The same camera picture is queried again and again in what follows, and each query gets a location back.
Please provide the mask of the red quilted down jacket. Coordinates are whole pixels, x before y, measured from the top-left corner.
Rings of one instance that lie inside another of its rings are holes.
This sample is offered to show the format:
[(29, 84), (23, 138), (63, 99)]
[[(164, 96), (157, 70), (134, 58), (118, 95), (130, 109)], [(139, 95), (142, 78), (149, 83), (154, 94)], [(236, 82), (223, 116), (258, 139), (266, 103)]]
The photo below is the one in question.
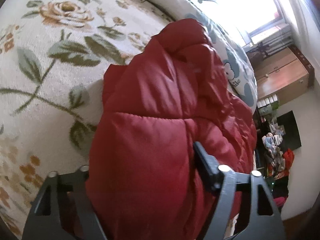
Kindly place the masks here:
[(167, 25), (128, 65), (108, 67), (86, 182), (107, 238), (199, 235), (216, 200), (194, 166), (196, 141), (219, 163), (252, 170), (252, 111), (227, 84), (193, 19)]

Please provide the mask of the pile of clothes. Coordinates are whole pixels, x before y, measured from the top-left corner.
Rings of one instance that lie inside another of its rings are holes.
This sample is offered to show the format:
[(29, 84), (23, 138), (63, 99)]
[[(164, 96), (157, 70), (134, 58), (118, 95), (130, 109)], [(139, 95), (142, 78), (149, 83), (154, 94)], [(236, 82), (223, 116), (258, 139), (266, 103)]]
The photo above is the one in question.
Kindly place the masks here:
[(295, 155), (287, 147), (284, 140), (285, 130), (283, 126), (267, 133), (262, 137), (266, 149), (264, 154), (267, 162), (267, 176), (275, 180), (286, 177), (290, 174)]

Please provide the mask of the wooden wardrobe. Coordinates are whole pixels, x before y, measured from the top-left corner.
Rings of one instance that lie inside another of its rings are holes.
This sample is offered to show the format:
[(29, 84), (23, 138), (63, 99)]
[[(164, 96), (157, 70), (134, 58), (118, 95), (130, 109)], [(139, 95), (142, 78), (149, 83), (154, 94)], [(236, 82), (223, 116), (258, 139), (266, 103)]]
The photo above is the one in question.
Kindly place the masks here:
[(315, 80), (313, 66), (293, 44), (258, 64), (254, 74), (258, 100), (276, 95), (280, 105), (306, 93)]

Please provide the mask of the floral beige bed blanket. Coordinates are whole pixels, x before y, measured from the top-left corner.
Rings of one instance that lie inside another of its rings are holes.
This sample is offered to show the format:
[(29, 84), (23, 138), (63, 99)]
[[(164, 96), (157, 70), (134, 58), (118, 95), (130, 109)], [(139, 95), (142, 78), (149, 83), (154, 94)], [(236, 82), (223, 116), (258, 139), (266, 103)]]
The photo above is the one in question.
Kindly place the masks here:
[(18, 238), (50, 171), (88, 162), (103, 75), (170, 17), (146, 0), (6, 0), (1, 7), (1, 218)]

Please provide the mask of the blue cloud print duvet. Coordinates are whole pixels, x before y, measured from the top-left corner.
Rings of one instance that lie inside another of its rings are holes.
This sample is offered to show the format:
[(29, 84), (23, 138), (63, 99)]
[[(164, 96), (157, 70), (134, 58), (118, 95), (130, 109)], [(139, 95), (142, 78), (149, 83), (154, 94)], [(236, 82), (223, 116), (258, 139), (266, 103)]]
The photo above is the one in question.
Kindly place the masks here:
[(206, 29), (214, 49), (225, 66), (230, 86), (239, 98), (255, 112), (258, 92), (252, 65), (245, 51), (233, 41), (219, 24), (206, 16), (190, 0), (147, 0), (163, 10), (174, 20), (192, 18), (200, 22)]

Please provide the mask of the black wall panel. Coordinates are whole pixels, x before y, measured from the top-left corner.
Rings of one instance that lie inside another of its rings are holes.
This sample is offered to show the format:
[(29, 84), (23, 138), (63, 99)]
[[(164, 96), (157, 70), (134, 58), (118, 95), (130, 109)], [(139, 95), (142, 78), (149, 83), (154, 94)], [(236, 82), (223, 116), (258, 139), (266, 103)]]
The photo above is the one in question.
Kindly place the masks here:
[(292, 151), (302, 146), (300, 140), (300, 134), (293, 111), (289, 111), (279, 117), (277, 117), (277, 124), (283, 126), (285, 134), (283, 139), (285, 145)]

